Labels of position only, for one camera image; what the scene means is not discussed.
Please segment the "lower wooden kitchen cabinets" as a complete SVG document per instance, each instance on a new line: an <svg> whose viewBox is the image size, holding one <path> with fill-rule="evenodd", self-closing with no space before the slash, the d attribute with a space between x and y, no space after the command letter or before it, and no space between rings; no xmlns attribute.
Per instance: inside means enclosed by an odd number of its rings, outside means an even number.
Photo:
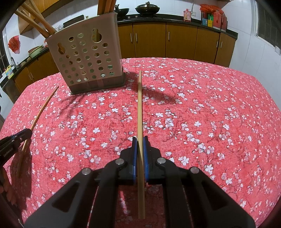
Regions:
<svg viewBox="0 0 281 228"><path fill-rule="evenodd" d="M122 58L167 57L229 67L238 33L176 22L118 26Z"/></svg>

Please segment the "yellow detergent bottle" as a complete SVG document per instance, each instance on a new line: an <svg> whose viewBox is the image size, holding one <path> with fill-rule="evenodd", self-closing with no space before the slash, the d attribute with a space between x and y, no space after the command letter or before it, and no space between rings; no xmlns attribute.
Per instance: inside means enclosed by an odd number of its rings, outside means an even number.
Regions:
<svg viewBox="0 0 281 228"><path fill-rule="evenodd" d="M14 75L13 69L10 65L6 68L5 74L6 74L8 79L11 79L12 76Z"/></svg>

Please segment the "red floral tablecloth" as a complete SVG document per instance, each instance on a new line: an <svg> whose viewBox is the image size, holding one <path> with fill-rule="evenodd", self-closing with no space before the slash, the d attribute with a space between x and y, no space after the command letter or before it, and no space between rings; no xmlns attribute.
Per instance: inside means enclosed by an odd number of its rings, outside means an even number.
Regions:
<svg viewBox="0 0 281 228"><path fill-rule="evenodd" d="M72 95L61 74L29 85L1 137L29 128L42 112L17 178L19 155L5 169L26 220L81 169L104 167L137 134L139 70L143 132L177 166L199 167L257 226L280 198L280 110L248 74L175 58L124 59L123 87Z"/></svg>

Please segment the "green basin on counter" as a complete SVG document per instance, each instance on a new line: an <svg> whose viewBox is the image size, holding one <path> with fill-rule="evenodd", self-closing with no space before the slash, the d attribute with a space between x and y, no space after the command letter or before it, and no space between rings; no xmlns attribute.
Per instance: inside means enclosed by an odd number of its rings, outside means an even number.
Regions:
<svg viewBox="0 0 281 228"><path fill-rule="evenodd" d="M36 57L41 51L44 49L44 46L37 46L28 51L29 57L34 58Z"/></svg>

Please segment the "beige perforated utensil holder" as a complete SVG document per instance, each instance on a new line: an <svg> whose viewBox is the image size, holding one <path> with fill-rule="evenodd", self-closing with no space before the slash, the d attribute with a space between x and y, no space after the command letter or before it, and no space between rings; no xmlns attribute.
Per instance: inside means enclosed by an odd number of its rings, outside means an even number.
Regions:
<svg viewBox="0 0 281 228"><path fill-rule="evenodd" d="M73 95L125 84L116 13L74 23L46 42Z"/></svg>

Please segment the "black wok left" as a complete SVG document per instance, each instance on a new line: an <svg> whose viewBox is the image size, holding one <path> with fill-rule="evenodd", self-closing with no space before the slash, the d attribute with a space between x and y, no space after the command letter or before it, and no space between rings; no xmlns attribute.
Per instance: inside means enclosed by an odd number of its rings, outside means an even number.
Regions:
<svg viewBox="0 0 281 228"><path fill-rule="evenodd" d="M129 8L120 9L119 4L115 5L115 7L114 7L114 12L117 13L117 17L120 17L120 18L125 17L128 14L129 10L130 10Z"/></svg>

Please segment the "red bags and boxes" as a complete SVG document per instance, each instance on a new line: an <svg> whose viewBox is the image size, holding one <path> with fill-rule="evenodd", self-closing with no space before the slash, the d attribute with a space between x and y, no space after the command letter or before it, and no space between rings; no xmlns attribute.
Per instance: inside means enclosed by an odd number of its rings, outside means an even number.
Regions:
<svg viewBox="0 0 281 228"><path fill-rule="evenodd" d="M228 20L221 8L215 5L201 4L200 11L203 26L226 32Z"/></svg>

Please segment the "right window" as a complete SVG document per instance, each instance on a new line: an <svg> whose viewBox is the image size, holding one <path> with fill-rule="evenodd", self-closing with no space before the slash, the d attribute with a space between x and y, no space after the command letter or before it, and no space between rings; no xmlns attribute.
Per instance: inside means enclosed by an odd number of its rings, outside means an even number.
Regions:
<svg viewBox="0 0 281 228"><path fill-rule="evenodd" d="M280 32L272 16L259 2L255 3L256 31L257 37L271 44L275 49L280 49Z"/></svg>

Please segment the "black lidded wok right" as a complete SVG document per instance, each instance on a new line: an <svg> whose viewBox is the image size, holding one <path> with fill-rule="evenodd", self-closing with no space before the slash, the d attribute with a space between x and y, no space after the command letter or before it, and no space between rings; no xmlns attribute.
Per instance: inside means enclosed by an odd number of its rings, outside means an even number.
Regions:
<svg viewBox="0 0 281 228"><path fill-rule="evenodd" d="M147 1L145 4L138 5L135 9L141 15L154 15L159 12L160 7Z"/></svg>

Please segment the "red plastic bag on wall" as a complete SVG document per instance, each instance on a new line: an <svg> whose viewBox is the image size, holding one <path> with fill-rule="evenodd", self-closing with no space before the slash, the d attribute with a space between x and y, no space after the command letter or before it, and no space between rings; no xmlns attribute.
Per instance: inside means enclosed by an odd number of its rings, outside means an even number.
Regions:
<svg viewBox="0 0 281 228"><path fill-rule="evenodd" d="M21 42L19 40L19 36L16 35L16 36L13 36L12 38L10 38L10 40L8 42L8 46L13 53L19 54L20 47L21 47Z"/></svg>

